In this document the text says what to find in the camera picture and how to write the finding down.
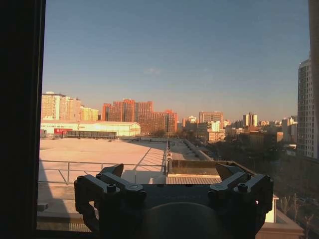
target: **bolt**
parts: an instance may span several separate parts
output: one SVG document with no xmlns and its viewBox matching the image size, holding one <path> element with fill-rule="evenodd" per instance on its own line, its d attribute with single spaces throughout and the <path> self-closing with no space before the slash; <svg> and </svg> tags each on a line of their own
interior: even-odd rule
<svg viewBox="0 0 319 239">
<path fill-rule="evenodd" d="M 114 193 L 116 191 L 116 185 L 114 183 L 110 183 L 106 189 L 108 193 Z"/>
<path fill-rule="evenodd" d="M 246 185 L 246 183 L 239 183 L 237 187 L 238 187 L 238 191 L 241 193 L 247 193 L 248 191 L 248 186 Z"/>
</svg>

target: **red brick building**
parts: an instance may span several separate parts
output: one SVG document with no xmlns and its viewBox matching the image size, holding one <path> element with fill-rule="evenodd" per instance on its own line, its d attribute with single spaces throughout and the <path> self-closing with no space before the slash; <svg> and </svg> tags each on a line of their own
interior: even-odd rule
<svg viewBox="0 0 319 239">
<path fill-rule="evenodd" d="M 177 131 L 177 113 L 172 110 L 153 112 L 153 102 L 135 102 L 124 99 L 122 102 L 103 104 L 101 120 L 138 122 L 141 134 L 152 134 L 164 130 L 167 134 Z"/>
</svg>

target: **tree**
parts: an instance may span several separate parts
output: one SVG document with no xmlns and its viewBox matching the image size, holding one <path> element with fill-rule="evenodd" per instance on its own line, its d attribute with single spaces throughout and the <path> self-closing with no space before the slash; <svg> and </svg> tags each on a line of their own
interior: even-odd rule
<svg viewBox="0 0 319 239">
<path fill-rule="evenodd" d="M 280 207 L 285 215 L 293 207 L 293 204 L 291 204 L 290 199 L 290 196 L 280 199 Z"/>
</svg>

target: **rooftop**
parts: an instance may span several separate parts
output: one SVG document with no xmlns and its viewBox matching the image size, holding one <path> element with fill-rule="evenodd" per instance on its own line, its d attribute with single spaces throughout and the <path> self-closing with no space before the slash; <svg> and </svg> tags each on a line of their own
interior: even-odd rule
<svg viewBox="0 0 319 239">
<path fill-rule="evenodd" d="M 133 125 L 133 124 L 139 124 L 137 122 L 116 122 L 116 121 L 88 121 L 88 120 L 82 120 L 82 121 L 75 121 L 75 120 L 48 120 L 48 119 L 42 119 L 41 123 L 81 123 L 81 124 L 114 124 L 114 125 Z"/>
</svg>

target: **bare tree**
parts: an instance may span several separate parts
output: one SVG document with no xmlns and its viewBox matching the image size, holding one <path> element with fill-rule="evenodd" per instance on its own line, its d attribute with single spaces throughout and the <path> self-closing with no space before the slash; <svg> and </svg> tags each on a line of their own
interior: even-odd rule
<svg viewBox="0 0 319 239">
<path fill-rule="evenodd" d="M 282 199 L 280 199 L 280 207 L 285 215 L 293 207 L 293 204 L 290 202 L 290 199 L 290 196 L 283 197 Z"/>
<path fill-rule="evenodd" d="M 310 222 L 313 219 L 314 215 L 312 214 L 311 216 L 305 216 L 306 220 L 306 228 L 305 228 L 305 239 L 309 238 L 309 231 L 310 231 Z"/>
</svg>

